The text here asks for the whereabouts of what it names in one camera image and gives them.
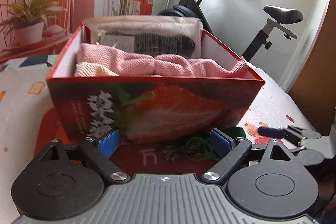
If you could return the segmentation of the white patterned tablecloth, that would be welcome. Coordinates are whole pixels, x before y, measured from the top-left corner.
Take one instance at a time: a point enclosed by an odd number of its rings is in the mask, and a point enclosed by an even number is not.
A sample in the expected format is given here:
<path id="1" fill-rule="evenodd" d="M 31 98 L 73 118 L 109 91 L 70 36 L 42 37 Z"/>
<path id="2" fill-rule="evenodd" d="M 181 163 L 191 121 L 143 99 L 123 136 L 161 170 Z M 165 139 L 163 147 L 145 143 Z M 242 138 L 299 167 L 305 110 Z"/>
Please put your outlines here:
<path id="1" fill-rule="evenodd" d="M 9 60 L 1 66 L 1 223 L 12 223 L 19 213 L 11 198 L 11 186 L 35 154 L 51 139 L 68 138 L 52 104 L 45 79 L 56 55 Z M 254 67 L 265 85 L 238 125 L 311 129 L 294 101 L 262 69 Z"/>

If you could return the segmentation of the pink knitted cloth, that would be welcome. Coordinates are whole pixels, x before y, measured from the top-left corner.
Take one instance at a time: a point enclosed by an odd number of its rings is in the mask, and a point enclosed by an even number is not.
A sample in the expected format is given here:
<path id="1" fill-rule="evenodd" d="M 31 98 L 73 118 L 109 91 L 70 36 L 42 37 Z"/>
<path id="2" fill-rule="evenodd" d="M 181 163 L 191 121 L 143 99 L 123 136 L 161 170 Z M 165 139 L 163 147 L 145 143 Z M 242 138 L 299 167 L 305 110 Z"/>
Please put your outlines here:
<path id="1" fill-rule="evenodd" d="M 240 78 L 248 70 L 244 59 L 231 70 L 226 70 L 212 59 L 185 59 L 180 55 L 152 57 L 139 53 L 127 53 L 116 48 L 83 43 L 76 53 L 77 64 L 97 63 L 117 73 L 118 76 L 173 76 Z"/>

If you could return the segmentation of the red strawberry cardboard box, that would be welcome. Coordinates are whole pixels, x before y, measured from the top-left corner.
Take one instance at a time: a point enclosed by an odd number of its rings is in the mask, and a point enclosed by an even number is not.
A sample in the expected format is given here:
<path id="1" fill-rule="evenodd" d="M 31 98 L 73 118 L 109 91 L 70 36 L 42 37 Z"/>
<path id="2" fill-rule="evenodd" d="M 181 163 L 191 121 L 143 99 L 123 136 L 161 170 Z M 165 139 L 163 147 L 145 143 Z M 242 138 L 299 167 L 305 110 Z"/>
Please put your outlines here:
<path id="1" fill-rule="evenodd" d="M 90 34 L 80 26 L 46 78 L 71 140 L 118 129 L 124 144 L 156 143 L 235 126 L 264 85 L 248 65 L 228 77 L 76 76 L 76 53 Z"/>

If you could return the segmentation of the clear plastic packaged item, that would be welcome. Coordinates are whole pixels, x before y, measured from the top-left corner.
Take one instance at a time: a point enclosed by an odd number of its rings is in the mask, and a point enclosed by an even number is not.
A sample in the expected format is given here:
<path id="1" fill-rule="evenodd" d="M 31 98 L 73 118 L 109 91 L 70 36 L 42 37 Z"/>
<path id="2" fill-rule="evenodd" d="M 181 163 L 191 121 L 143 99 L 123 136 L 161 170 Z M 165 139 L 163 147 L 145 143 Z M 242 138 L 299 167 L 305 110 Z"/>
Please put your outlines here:
<path id="1" fill-rule="evenodd" d="M 150 56 L 201 57 L 202 23 L 197 18 L 159 15 L 127 15 L 88 18 L 88 42 L 117 48 L 127 53 Z"/>

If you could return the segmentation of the cream knitted cloth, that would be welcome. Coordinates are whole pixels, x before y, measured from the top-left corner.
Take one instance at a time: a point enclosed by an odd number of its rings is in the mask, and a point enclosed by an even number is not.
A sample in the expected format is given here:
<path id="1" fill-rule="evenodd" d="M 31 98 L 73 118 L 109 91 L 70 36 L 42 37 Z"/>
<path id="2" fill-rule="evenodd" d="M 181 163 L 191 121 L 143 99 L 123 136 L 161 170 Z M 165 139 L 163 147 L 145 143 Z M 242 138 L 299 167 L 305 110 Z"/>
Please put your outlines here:
<path id="1" fill-rule="evenodd" d="M 117 73 L 97 63 L 82 62 L 76 64 L 74 76 L 76 77 L 100 77 L 100 76 L 118 76 Z"/>

